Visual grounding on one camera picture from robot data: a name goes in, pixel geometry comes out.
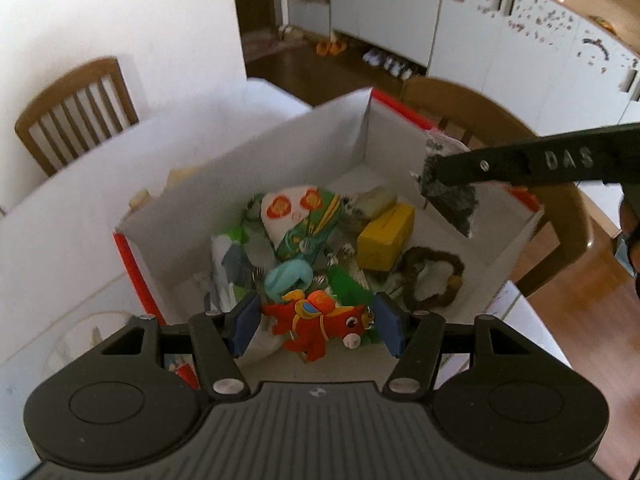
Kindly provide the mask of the person right hand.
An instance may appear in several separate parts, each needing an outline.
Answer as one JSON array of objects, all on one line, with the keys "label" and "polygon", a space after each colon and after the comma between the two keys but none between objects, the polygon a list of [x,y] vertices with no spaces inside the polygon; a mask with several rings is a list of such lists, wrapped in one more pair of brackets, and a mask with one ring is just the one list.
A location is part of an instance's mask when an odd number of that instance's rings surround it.
[{"label": "person right hand", "polygon": [[631,203],[624,197],[620,203],[620,227],[626,236],[627,259],[639,274],[639,216],[631,207]]}]

